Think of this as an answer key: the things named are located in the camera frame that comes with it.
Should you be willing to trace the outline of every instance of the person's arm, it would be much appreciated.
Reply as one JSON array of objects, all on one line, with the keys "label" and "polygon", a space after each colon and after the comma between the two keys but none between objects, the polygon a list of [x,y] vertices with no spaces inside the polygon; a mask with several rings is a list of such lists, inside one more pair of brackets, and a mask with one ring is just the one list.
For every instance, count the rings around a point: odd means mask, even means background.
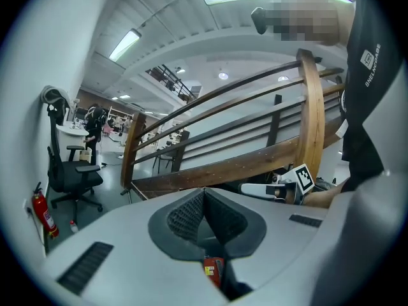
[{"label": "person's arm", "polygon": [[95,136],[88,137],[84,140],[85,143],[89,143],[95,139]]},{"label": "person's arm", "polygon": [[329,208],[330,204],[334,197],[341,193],[344,183],[347,181],[343,181],[336,187],[329,189],[328,191],[315,191],[305,196],[303,200],[303,205],[307,207],[322,207],[322,208]]}]

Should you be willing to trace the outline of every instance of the floor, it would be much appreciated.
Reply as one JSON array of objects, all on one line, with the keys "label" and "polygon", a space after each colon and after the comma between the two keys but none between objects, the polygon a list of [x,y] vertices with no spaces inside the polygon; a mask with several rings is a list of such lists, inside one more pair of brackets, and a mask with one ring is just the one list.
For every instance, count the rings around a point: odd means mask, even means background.
[{"label": "floor", "polygon": [[[120,147],[119,143],[113,142],[111,139],[109,139],[109,137],[104,137],[101,141],[101,144],[97,145],[97,163],[99,163],[99,165],[102,162],[107,164],[107,166],[103,167],[99,171],[99,174],[103,179],[103,183],[94,188],[94,196],[90,196],[90,193],[86,193],[84,196],[100,202],[103,206],[103,211],[99,213],[97,211],[97,207],[88,205],[84,202],[79,202],[77,215],[77,225],[79,230],[94,222],[103,214],[117,207],[123,207],[129,204],[128,195],[120,195],[120,193],[123,191],[123,188],[120,185],[120,171],[122,168],[122,160],[118,159],[118,156],[122,155],[123,151],[124,147]],[[145,147],[138,152],[136,158],[150,154],[153,151],[153,147]],[[152,169],[153,163],[154,158],[146,160],[140,164],[136,164],[133,171],[133,178],[141,179],[151,177],[152,175],[157,175],[158,162],[156,162],[154,169]],[[170,172],[171,165],[169,165],[169,167],[166,169],[166,164],[167,161],[161,161],[160,174]],[[55,223],[59,228],[59,236],[54,240],[51,240],[50,238],[48,239],[48,251],[51,251],[59,243],[74,234],[69,226],[69,222],[73,217],[73,202],[61,202],[58,204],[56,209],[53,209],[50,205],[50,200],[62,195],[64,194],[56,193],[50,187],[47,196],[48,207]],[[139,199],[139,197],[134,192],[131,192],[131,196],[133,203],[138,203],[139,201],[141,201],[141,199]]]}]

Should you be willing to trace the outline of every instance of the desk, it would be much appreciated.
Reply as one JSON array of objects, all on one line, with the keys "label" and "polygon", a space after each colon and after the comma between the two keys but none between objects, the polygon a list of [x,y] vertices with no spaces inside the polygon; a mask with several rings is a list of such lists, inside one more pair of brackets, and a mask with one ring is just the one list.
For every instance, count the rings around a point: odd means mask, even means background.
[{"label": "desk", "polygon": [[109,133],[109,138],[114,142],[120,142],[122,140],[122,137],[119,137],[119,133],[116,131],[111,131]]},{"label": "desk", "polygon": [[[59,144],[59,155],[61,157],[61,161],[68,161],[70,150],[67,150],[66,147],[69,145],[78,145],[85,147],[85,136],[89,133],[84,129],[72,129],[72,125],[70,126],[59,126],[57,125],[58,129],[58,144]],[[79,151],[75,152],[74,161],[79,160]]]}]

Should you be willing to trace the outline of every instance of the staircase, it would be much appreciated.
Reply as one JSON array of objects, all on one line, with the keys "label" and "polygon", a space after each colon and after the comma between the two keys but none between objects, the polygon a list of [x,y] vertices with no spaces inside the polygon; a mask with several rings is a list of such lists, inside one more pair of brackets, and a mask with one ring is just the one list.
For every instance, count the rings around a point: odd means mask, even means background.
[{"label": "staircase", "polygon": [[[234,180],[243,180],[248,177],[276,170],[277,168],[289,164],[298,166],[303,163],[307,164],[315,180],[323,149],[339,140],[335,133],[341,125],[339,117],[339,98],[344,89],[343,84],[333,85],[324,90],[322,89],[321,78],[338,75],[343,72],[343,70],[333,68],[317,71],[316,63],[319,62],[321,62],[321,58],[314,57],[310,51],[299,49],[296,61],[267,69],[266,71],[222,86],[191,101],[186,106],[162,118],[145,130],[143,130],[143,125],[146,116],[139,113],[133,118],[133,123],[128,134],[122,164],[122,186],[127,189],[135,190],[142,199],[146,200],[181,189],[213,186]],[[219,97],[221,94],[225,94],[257,79],[293,68],[299,69],[300,76],[298,78],[279,82],[231,99],[171,127],[146,142],[140,143],[140,139],[143,135],[206,101]],[[234,106],[297,84],[304,84],[304,90],[303,94],[295,99],[282,101],[282,96],[276,94],[273,105],[267,110],[252,113],[192,138],[189,138],[188,132],[184,131],[180,143],[136,159],[136,152],[138,150],[179,129],[191,126]],[[325,114],[330,110],[337,110],[338,117],[326,122]],[[265,122],[265,119],[269,118],[272,118],[271,121]],[[225,137],[225,133],[229,133],[234,129],[243,128],[244,126],[246,126],[245,130],[240,132],[234,131],[234,133]],[[298,136],[276,143],[278,134],[291,126],[300,126]],[[269,131],[260,135],[253,135],[253,133],[260,128],[269,128]],[[237,138],[243,136],[245,139],[237,140]],[[254,141],[261,137],[267,137],[266,146],[261,149],[180,171],[182,162],[194,158],[209,157],[222,150],[231,150],[237,145]],[[189,149],[187,153],[185,149],[191,144],[194,144],[194,148]],[[146,179],[132,179],[133,166],[136,163],[170,152],[176,155],[171,173]]]}]

